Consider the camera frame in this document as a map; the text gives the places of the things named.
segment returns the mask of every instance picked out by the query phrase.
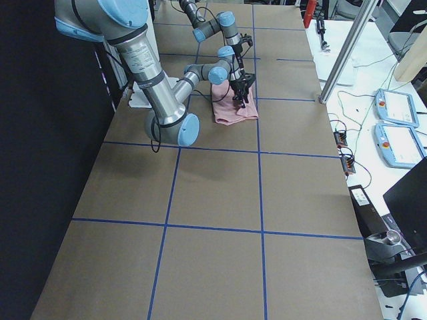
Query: red towel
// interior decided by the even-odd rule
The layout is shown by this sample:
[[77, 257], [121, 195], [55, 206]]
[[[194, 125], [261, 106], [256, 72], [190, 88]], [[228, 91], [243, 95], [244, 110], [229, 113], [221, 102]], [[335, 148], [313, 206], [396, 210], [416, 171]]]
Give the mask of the red towel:
[[[225, 80], [221, 85], [212, 85], [212, 101], [220, 100], [226, 94], [227, 90], [228, 80]], [[252, 95], [252, 87], [249, 88], [249, 103], [245, 103], [246, 108], [241, 108], [239, 101], [233, 100], [233, 96], [234, 92], [230, 88], [227, 95], [221, 101], [212, 103], [216, 123], [232, 125], [233, 123], [247, 119], [258, 119], [254, 96]]]

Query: black monitor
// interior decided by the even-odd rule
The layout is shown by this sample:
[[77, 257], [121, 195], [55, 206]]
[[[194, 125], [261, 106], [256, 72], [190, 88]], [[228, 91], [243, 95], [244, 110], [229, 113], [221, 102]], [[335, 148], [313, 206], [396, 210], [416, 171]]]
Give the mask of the black monitor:
[[427, 252], [427, 157], [384, 194], [384, 200], [409, 246]]

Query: blue cable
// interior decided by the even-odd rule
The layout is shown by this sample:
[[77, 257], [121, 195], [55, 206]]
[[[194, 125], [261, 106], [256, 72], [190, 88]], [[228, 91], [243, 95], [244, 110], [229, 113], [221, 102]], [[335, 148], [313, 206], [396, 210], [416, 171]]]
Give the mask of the blue cable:
[[425, 274], [425, 273], [427, 273], [427, 270], [424, 270], [424, 271], [423, 271], [423, 272], [421, 272], [419, 275], [417, 275], [417, 276], [415, 277], [415, 279], [413, 280], [413, 282], [411, 283], [411, 286], [409, 286], [409, 290], [408, 290], [408, 293], [406, 294], [405, 301], [403, 302], [403, 305], [399, 308], [400, 313], [398, 314], [397, 320], [401, 320], [401, 318], [402, 318], [402, 316], [403, 316], [403, 311], [405, 310], [406, 303], [408, 302], [409, 295], [411, 294], [411, 291], [412, 291], [412, 288], [413, 288], [413, 287], [414, 287], [414, 285], [415, 285], [415, 282], [416, 282], [419, 278], [421, 278], [421, 276], [422, 276], [423, 274]]

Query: tiled surface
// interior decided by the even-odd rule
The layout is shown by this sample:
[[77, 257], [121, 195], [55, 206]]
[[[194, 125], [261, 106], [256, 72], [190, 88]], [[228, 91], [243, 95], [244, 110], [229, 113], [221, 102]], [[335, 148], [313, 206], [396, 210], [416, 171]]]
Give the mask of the tiled surface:
[[161, 227], [72, 221], [32, 319], [141, 319], [161, 233]]
[[171, 229], [151, 318], [262, 319], [261, 270], [259, 235]]
[[[34, 319], [382, 319], [298, 9], [208, 6], [255, 31], [260, 120], [217, 125], [194, 93], [197, 142], [155, 154], [123, 100]], [[169, 75], [216, 60], [169, 1], [156, 19]]]

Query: red object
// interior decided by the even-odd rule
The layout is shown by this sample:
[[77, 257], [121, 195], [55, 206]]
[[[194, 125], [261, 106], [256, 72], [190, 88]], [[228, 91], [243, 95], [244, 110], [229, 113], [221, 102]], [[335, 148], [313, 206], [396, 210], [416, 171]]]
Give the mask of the red object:
[[314, 9], [317, 5], [317, 0], [308, 0], [306, 14], [304, 15], [304, 27], [307, 29], [310, 25], [310, 21], [313, 18]]

